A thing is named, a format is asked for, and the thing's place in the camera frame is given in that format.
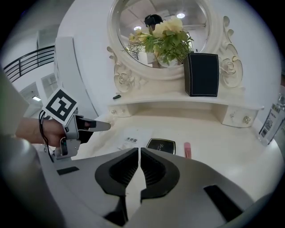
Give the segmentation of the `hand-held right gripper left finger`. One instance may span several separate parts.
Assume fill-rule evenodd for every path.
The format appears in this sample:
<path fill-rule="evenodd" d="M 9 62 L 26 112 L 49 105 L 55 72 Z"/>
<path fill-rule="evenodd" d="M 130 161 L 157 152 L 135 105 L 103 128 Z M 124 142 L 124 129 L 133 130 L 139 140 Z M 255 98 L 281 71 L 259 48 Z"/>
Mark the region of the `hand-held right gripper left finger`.
<path fill-rule="evenodd" d="M 53 228 L 138 228 L 126 209 L 126 187 L 138 167 L 138 149 L 51 162 L 37 153 L 42 207 Z"/>

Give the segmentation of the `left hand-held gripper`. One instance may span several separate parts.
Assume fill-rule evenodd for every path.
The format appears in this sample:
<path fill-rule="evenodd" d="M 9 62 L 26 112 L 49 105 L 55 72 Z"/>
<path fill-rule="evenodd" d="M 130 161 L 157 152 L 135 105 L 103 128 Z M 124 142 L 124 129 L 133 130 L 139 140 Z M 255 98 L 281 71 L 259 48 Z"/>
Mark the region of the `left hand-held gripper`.
<path fill-rule="evenodd" d="M 80 144 L 87 143 L 93 131 L 107 131 L 107 122 L 87 119 L 78 114 L 78 102 L 63 88 L 57 88 L 43 106 L 43 111 L 61 124 L 64 135 L 53 156 L 56 160 L 71 159 L 77 155 Z"/>

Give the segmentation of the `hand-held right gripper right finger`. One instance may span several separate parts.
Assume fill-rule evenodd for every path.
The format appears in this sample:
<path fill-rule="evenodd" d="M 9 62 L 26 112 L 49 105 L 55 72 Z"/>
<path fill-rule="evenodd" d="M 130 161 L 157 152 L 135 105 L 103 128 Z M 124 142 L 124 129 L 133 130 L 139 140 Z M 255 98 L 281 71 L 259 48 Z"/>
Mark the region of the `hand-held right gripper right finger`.
<path fill-rule="evenodd" d="M 147 186 L 128 228 L 217 228 L 253 204 L 242 188 L 202 162 L 142 148 L 140 166 Z"/>

